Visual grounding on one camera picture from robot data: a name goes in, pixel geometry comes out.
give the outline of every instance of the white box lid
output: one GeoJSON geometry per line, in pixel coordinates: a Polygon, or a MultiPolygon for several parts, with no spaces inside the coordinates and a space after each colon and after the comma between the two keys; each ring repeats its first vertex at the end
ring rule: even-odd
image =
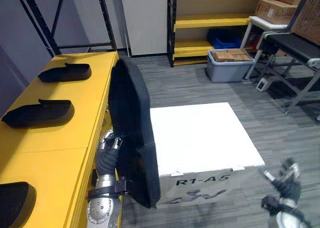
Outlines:
{"type": "Polygon", "coordinates": [[[159,176],[263,166],[227,103],[150,109],[159,176]]]}

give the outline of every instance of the black seat cushion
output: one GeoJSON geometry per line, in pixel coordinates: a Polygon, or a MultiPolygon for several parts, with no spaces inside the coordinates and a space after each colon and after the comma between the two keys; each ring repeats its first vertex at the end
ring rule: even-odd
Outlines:
{"type": "Polygon", "coordinates": [[[133,183],[129,194],[141,205],[160,199],[156,145],[150,119],[149,93],[138,67],[120,59],[111,72],[109,109],[113,131],[123,138],[117,170],[133,183]]]}
{"type": "Polygon", "coordinates": [[[270,34],[265,40],[303,63],[320,58],[319,46],[293,33],[270,34]]]}

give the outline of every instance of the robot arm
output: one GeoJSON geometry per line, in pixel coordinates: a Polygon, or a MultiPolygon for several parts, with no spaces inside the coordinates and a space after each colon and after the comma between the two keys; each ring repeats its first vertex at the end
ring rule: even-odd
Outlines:
{"type": "Polygon", "coordinates": [[[280,192],[280,198],[266,196],[261,201],[261,207],[268,210],[270,228],[311,228],[305,220],[303,213],[298,210],[297,203],[300,198],[301,184],[297,180],[300,170],[297,163],[287,159],[276,178],[267,170],[261,171],[263,176],[280,192]]]}
{"type": "Polygon", "coordinates": [[[99,141],[96,152],[98,178],[88,193],[87,228],[117,228],[121,211],[119,196],[126,193],[127,181],[116,180],[115,168],[122,140],[109,130],[99,141]]]}

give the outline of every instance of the stacked cardboard boxes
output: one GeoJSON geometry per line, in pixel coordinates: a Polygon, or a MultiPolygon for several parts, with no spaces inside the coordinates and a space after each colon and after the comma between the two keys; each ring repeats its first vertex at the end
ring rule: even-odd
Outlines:
{"type": "Polygon", "coordinates": [[[260,0],[255,15],[272,24],[288,25],[301,0],[260,0]]]}
{"type": "Polygon", "coordinates": [[[214,50],[211,52],[216,62],[250,62],[252,58],[243,49],[214,50]]]}

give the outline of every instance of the gray wall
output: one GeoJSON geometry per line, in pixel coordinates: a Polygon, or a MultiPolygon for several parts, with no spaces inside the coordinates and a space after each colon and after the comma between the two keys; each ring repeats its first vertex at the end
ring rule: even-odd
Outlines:
{"type": "Polygon", "coordinates": [[[132,55],[167,52],[167,0],[122,0],[132,55]]]}
{"type": "MultiPolygon", "coordinates": [[[[58,0],[35,0],[51,29],[58,0]]],[[[0,116],[51,59],[19,0],[0,0],[0,116]]],[[[59,45],[87,43],[73,0],[64,0],[55,39],[59,45]]],[[[63,53],[85,52],[67,49],[63,53]]]]}
{"type": "MultiPolygon", "coordinates": [[[[121,0],[105,0],[113,36],[118,49],[126,47],[124,12],[121,0]]],[[[90,43],[109,42],[99,0],[74,0],[82,26],[90,43]]]]}
{"type": "Polygon", "coordinates": [[[0,117],[28,85],[0,46],[0,117]]]}

